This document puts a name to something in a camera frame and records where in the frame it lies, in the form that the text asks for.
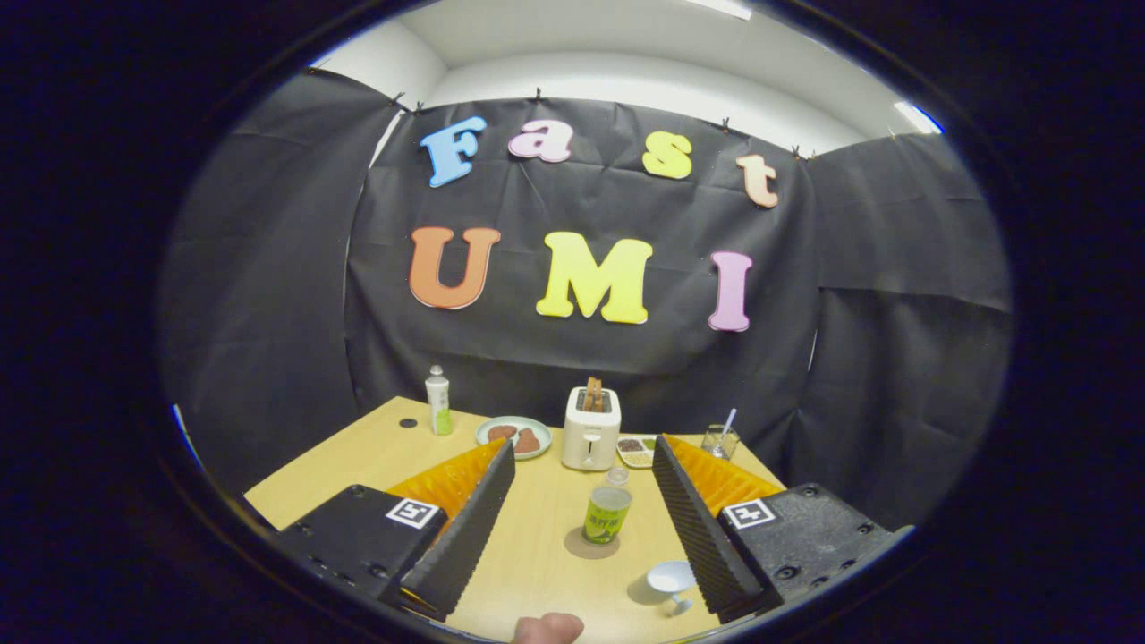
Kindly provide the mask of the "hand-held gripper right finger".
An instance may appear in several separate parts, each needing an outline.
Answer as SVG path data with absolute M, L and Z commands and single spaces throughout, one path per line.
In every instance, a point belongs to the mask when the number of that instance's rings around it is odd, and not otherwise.
M 819 484 L 780 489 L 678 435 L 656 439 L 653 473 L 721 623 L 818 592 L 895 537 Z

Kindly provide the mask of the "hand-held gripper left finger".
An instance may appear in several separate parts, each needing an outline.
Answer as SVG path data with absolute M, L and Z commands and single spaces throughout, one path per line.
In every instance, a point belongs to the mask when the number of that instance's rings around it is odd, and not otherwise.
M 514 476 L 513 446 L 500 437 L 385 492 L 348 486 L 275 540 L 318 578 L 444 621 L 469 584 Z

